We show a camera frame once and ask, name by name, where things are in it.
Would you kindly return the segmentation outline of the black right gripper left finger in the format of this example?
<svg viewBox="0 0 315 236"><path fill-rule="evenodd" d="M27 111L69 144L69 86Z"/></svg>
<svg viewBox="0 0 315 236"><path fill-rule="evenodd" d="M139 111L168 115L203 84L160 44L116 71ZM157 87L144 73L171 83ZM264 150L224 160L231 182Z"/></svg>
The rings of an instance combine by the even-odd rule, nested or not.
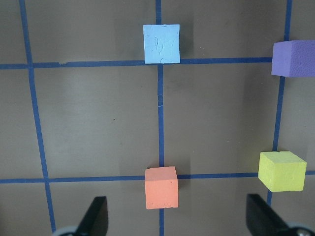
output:
<svg viewBox="0 0 315 236"><path fill-rule="evenodd" d="M108 231L108 207L106 196L95 197L80 222L77 236L105 236Z"/></svg>

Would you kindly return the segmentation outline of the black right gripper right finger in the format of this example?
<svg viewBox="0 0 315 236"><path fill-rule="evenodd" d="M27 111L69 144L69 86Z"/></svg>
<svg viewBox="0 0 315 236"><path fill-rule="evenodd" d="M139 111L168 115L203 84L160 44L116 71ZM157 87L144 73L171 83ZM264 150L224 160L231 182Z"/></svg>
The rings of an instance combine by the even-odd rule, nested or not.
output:
<svg viewBox="0 0 315 236"><path fill-rule="evenodd" d="M258 194L247 195L246 226L252 236L289 235L289 226Z"/></svg>

